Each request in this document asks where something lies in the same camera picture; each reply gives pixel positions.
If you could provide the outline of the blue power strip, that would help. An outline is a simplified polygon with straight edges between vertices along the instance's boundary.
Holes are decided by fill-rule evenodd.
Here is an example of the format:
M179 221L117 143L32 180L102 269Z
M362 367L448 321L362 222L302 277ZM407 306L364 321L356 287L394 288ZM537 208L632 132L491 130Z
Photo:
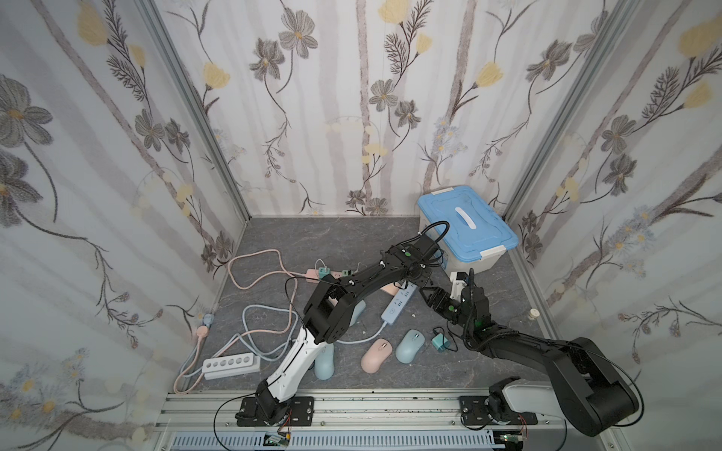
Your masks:
M394 295L387 308L381 315L383 323L387 325L393 324L410 301L411 297L417 292L417 285L407 283L403 289Z

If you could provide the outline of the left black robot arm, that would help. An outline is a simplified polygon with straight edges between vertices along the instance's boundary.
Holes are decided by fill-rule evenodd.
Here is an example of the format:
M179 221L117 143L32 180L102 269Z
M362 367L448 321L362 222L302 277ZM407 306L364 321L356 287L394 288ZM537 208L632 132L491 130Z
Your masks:
M235 418L239 427L276 426L286 420L302 379L326 346L351 327L355 307L372 293L394 283L422 284L438 264L438 240L419 235L390 246L381 259L355 274L327 275L304 307L293 347L252 396L242 398Z

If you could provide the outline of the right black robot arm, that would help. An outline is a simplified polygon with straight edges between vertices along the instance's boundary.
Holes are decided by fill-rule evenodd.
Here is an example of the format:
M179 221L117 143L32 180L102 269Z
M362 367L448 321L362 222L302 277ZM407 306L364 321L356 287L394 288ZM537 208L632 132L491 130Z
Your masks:
M426 305L453 325L462 327L460 340L468 351L514 362L547 376L552 392L537 413L554 408L579 432L593 437L635 415L645 413L644 398L634 379L609 360L596 344L580 337L572 341L532 336L491 318L489 300L474 277L453 281L455 293L442 287L422 288Z

